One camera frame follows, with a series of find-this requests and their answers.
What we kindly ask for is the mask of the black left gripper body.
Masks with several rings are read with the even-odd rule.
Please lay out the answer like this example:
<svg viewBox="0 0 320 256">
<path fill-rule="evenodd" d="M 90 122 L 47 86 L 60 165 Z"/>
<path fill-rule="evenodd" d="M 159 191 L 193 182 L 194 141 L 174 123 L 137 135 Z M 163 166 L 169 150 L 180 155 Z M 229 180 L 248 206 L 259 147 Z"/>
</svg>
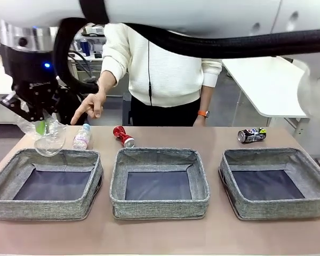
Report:
<svg viewBox="0 0 320 256">
<path fill-rule="evenodd" d="M 0 40 L 5 73 L 12 77 L 12 91 L 20 101 L 36 109 L 56 109 L 58 82 L 50 51 L 32 51 L 29 40 L 19 39 L 12 47 Z"/>
</svg>

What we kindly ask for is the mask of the clear plastic cup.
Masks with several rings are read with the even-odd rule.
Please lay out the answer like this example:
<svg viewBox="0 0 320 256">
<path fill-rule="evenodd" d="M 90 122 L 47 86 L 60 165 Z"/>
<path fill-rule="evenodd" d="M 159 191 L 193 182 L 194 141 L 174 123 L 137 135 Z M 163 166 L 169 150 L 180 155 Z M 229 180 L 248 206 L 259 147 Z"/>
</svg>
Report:
<svg viewBox="0 0 320 256">
<path fill-rule="evenodd" d="M 45 133 L 25 133 L 34 140 L 35 150 L 42 156 L 51 157 L 60 152 L 66 141 L 67 125 L 46 125 Z"/>
</svg>

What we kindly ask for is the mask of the small pink-label water bottle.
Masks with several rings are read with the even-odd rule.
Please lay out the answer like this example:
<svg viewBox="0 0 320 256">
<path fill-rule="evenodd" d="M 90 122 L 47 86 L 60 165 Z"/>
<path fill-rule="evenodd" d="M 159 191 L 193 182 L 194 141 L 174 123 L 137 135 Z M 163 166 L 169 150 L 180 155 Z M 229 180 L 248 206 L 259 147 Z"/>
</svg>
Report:
<svg viewBox="0 0 320 256">
<path fill-rule="evenodd" d="M 91 137 L 91 126 L 83 124 L 73 139 L 73 148 L 77 150 L 86 150 L 89 146 Z"/>
</svg>

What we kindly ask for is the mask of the crushed red drink can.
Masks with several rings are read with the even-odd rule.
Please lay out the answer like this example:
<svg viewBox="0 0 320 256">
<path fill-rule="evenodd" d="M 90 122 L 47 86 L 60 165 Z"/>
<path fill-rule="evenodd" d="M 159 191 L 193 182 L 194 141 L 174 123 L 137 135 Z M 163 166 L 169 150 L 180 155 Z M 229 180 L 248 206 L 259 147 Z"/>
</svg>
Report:
<svg viewBox="0 0 320 256">
<path fill-rule="evenodd" d="M 121 141 L 121 144 L 125 148 L 133 148 L 135 146 L 135 139 L 128 135 L 125 128 L 122 126 L 116 126 L 113 129 L 113 135 Z"/>
</svg>

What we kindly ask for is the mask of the crushed black drink can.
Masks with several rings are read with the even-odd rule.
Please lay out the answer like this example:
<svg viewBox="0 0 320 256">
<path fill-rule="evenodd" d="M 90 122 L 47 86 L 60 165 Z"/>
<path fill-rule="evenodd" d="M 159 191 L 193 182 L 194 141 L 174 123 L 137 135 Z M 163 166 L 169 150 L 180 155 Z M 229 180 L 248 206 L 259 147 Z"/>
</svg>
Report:
<svg viewBox="0 0 320 256">
<path fill-rule="evenodd" d="M 253 143 L 262 141 L 266 138 L 267 131 L 262 127 L 244 129 L 238 131 L 237 138 L 240 143 Z"/>
</svg>

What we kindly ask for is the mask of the person's right forearm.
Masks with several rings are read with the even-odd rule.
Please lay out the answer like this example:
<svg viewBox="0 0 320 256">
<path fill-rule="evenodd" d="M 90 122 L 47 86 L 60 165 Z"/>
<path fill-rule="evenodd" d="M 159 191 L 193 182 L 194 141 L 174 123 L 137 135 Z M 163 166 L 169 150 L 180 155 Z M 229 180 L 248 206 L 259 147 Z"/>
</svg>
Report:
<svg viewBox="0 0 320 256">
<path fill-rule="evenodd" d="M 99 90 L 109 91 L 117 85 L 115 76 L 110 71 L 103 71 L 98 79 Z"/>
</svg>

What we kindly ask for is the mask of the person's left forearm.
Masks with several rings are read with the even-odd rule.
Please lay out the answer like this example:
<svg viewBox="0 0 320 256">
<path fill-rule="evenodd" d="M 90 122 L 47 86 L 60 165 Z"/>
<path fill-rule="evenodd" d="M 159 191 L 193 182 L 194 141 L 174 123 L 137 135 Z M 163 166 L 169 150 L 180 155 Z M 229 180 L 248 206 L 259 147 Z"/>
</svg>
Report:
<svg viewBox="0 0 320 256">
<path fill-rule="evenodd" d="M 210 102 L 213 96 L 214 88 L 208 86 L 202 86 L 201 89 L 201 102 L 200 102 L 200 110 L 208 111 Z"/>
</svg>

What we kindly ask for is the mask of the person's right hand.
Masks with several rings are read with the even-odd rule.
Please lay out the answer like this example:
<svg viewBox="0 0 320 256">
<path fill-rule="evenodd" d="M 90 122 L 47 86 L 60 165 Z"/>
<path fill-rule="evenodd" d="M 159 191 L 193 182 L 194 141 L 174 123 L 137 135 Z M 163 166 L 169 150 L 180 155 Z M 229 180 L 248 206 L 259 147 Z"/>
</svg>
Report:
<svg viewBox="0 0 320 256">
<path fill-rule="evenodd" d="M 103 104 L 106 100 L 104 87 L 99 87 L 97 93 L 89 94 L 76 109 L 70 124 L 75 125 L 83 114 L 87 114 L 91 119 L 100 118 L 103 110 Z"/>
</svg>

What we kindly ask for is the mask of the blue drink bottle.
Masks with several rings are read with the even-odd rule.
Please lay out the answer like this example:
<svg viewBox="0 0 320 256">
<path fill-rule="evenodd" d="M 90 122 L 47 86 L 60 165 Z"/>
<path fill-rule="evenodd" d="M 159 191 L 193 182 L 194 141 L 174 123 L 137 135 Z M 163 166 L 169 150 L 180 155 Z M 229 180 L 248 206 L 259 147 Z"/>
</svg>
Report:
<svg viewBox="0 0 320 256">
<path fill-rule="evenodd" d="M 89 45 L 89 42 L 82 38 L 79 40 L 80 42 L 80 46 L 81 46 L 81 49 L 82 49 L 82 52 L 85 54 L 86 57 L 90 56 L 90 45 Z"/>
</svg>

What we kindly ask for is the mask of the white workbench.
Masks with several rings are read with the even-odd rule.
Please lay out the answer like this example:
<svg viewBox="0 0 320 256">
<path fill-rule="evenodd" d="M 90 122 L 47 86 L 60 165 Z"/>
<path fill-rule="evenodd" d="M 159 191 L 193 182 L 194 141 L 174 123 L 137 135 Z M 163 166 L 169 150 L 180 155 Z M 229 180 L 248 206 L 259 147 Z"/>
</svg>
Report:
<svg viewBox="0 0 320 256">
<path fill-rule="evenodd" d="M 68 67 L 70 73 L 81 82 L 94 82 L 100 76 L 102 58 L 95 58 L 94 53 L 85 56 L 81 52 L 68 54 Z"/>
</svg>

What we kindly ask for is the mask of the white desktop device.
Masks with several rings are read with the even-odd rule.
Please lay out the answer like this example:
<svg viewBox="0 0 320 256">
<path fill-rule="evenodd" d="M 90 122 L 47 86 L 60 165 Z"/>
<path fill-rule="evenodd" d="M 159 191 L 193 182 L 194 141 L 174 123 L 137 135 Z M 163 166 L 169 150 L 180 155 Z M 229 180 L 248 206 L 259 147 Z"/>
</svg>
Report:
<svg viewBox="0 0 320 256">
<path fill-rule="evenodd" d="M 87 37 L 104 37 L 104 26 L 87 25 L 83 28 L 82 36 Z"/>
</svg>

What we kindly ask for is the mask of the grey fabric basket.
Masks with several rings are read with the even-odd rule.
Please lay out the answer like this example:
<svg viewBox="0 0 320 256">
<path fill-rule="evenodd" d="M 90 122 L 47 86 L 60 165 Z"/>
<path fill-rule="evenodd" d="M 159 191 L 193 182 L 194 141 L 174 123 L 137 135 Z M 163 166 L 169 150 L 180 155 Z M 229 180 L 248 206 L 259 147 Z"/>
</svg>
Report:
<svg viewBox="0 0 320 256">
<path fill-rule="evenodd" d="M 241 220 L 320 218 L 320 167 L 300 149 L 228 149 L 219 176 Z"/>
<path fill-rule="evenodd" d="M 109 188 L 118 219 L 200 219 L 210 200 L 202 159 L 188 148 L 123 148 Z"/>
<path fill-rule="evenodd" d="M 85 219 L 102 180 L 97 151 L 63 149 L 44 157 L 19 150 L 0 170 L 0 219 Z"/>
</svg>

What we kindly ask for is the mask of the black trousers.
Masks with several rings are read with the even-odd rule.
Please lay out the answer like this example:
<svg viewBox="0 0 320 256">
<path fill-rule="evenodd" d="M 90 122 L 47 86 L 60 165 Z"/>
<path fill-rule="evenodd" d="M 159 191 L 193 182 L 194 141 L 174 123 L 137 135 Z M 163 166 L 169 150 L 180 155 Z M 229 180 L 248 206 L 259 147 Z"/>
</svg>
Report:
<svg viewBox="0 0 320 256">
<path fill-rule="evenodd" d="M 131 98 L 133 126 L 193 126 L 201 99 L 175 107 L 148 106 L 135 97 Z"/>
</svg>

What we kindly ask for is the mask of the person in white sweater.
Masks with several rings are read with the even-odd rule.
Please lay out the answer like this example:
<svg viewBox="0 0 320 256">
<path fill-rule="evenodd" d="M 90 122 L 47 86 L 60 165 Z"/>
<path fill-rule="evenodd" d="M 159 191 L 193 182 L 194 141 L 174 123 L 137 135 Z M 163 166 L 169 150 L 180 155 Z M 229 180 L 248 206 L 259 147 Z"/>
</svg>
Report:
<svg viewBox="0 0 320 256">
<path fill-rule="evenodd" d="M 110 71 L 117 84 L 128 74 L 130 94 L 148 106 L 196 101 L 202 86 L 215 87 L 222 71 L 218 59 L 169 52 L 122 23 L 105 25 L 104 34 L 101 73 Z"/>
</svg>

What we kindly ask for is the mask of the white table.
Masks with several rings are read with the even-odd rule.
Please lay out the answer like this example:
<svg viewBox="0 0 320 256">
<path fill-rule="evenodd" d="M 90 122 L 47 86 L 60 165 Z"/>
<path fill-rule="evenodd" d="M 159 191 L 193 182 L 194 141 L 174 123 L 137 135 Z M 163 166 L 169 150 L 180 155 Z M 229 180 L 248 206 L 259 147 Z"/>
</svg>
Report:
<svg viewBox="0 0 320 256">
<path fill-rule="evenodd" d="M 222 64 L 261 116 L 285 119 L 293 136 L 302 136 L 309 123 L 297 97 L 302 69 L 282 57 L 223 59 Z"/>
</svg>

